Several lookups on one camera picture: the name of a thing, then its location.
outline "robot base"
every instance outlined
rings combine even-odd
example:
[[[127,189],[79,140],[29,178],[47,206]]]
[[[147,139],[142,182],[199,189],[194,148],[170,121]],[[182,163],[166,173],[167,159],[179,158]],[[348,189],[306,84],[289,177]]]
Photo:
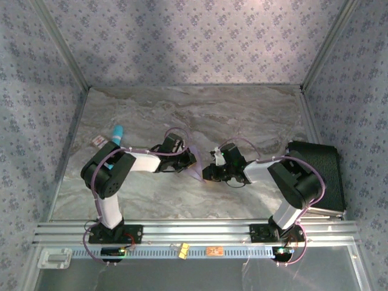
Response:
[[[293,225],[287,230],[276,228],[273,224],[251,224],[249,225],[250,241],[252,243],[291,243],[304,242],[302,228]]]
[[[100,223],[94,226],[90,232],[89,244],[140,244],[143,226],[125,225],[124,220],[122,220],[114,229],[108,229]]]

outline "yellow connector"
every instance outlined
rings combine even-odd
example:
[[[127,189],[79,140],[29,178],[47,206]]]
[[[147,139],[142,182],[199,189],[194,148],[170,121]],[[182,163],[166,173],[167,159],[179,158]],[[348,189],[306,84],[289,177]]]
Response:
[[[189,253],[190,246],[185,242],[181,245],[181,250],[179,251],[178,257],[181,259],[187,259],[187,254]]]

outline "blue object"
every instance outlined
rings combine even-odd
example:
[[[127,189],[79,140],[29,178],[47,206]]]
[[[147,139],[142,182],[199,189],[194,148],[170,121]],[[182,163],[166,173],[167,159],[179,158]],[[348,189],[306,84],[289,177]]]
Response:
[[[113,129],[112,141],[118,146],[120,145],[123,133],[124,133],[124,129],[122,128],[121,125],[116,125],[115,128]]]

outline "white clamp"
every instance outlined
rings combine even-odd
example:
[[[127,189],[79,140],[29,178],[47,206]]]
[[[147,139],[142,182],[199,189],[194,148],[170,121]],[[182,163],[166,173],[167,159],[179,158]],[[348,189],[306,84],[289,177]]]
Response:
[[[215,147],[214,151],[215,151],[214,157],[216,159],[216,166],[222,166],[222,165],[226,164],[226,161],[225,161],[224,156],[222,155],[220,149]]]

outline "glass panel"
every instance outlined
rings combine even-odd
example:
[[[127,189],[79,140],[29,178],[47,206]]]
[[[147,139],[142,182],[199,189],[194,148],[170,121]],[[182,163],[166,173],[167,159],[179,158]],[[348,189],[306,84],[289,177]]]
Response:
[[[143,259],[106,267],[74,259],[42,270],[35,291],[360,290],[347,247],[311,247],[293,266],[270,259]]]

